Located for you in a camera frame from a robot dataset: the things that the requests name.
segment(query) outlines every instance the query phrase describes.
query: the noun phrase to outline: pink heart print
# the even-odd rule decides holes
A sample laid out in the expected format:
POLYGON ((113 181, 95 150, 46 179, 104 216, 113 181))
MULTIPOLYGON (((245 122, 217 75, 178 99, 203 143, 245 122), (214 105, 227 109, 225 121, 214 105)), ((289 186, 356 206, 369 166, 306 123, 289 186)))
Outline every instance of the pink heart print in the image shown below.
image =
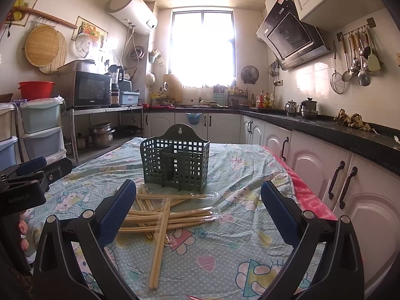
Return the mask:
POLYGON ((225 222, 235 222, 235 218, 233 217, 232 214, 223 214, 222 217, 220 218, 221 223, 225 222))
POLYGON ((214 271, 214 268, 215 268, 215 257, 213 255, 208 255, 206 257, 197 256, 196 262, 206 272, 211 273, 212 271, 214 271))

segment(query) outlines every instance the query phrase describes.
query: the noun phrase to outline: window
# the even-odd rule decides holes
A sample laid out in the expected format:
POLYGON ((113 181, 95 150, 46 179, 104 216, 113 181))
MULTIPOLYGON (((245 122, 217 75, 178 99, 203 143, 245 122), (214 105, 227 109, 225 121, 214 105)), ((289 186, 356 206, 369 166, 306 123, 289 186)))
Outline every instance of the window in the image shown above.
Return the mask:
POLYGON ((236 76, 233 12, 174 12, 169 73, 185 87, 229 86, 236 76))

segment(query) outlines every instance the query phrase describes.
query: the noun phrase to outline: pink blanket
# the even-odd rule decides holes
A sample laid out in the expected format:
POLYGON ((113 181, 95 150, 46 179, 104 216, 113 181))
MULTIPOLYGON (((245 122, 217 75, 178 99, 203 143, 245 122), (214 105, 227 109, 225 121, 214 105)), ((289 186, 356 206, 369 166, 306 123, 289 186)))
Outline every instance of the pink blanket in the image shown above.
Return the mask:
POLYGON ((292 169, 290 169, 281 158, 277 157, 273 153, 272 155, 290 175, 294 185, 294 193, 300 203, 300 208, 302 210, 310 210, 314 212, 314 214, 321 219, 337 220, 332 211, 325 204, 323 204, 323 202, 317 196, 315 196, 305 182, 302 181, 301 178, 292 169))

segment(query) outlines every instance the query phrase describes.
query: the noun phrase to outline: black countertop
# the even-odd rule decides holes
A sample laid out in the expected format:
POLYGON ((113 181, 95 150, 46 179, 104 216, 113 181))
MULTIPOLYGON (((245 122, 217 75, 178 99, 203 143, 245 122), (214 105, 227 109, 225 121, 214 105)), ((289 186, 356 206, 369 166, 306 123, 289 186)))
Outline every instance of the black countertop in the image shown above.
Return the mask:
MULTIPOLYGON (((393 173, 400 175, 400 144, 393 136, 384 134, 394 134, 396 130, 385 128, 384 134, 366 132, 359 129, 337 125, 331 117, 318 116, 318 119, 305 119, 301 116, 287 116, 282 110, 235 110, 227 108, 148 108, 145 112, 174 112, 174 113, 222 113, 240 114, 258 118, 273 125, 287 130, 295 130, 305 133, 321 140, 332 143, 336 146, 349 150, 366 159, 369 159, 393 173)), ((375 127, 377 132, 381 132, 384 127, 375 127)))

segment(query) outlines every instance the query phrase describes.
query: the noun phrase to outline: cutting board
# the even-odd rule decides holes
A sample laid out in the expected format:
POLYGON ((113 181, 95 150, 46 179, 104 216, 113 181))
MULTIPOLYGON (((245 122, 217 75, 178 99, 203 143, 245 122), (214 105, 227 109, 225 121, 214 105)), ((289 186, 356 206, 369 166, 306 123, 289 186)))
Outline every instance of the cutting board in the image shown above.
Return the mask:
POLYGON ((168 84, 167 94, 169 98, 175 99, 177 103, 181 103, 183 96, 182 82, 174 74, 164 74, 163 80, 168 84))
POLYGON ((46 25, 37 26, 25 42, 25 56, 29 63, 38 68, 48 66, 59 53, 57 31, 46 25))
POLYGON ((62 67, 67 60, 67 53, 68 53, 68 44, 67 40, 65 39, 64 35, 61 32, 57 32, 58 37, 58 54, 54 60, 48 66, 40 67, 39 70, 46 74, 53 74, 57 72, 57 69, 62 67))

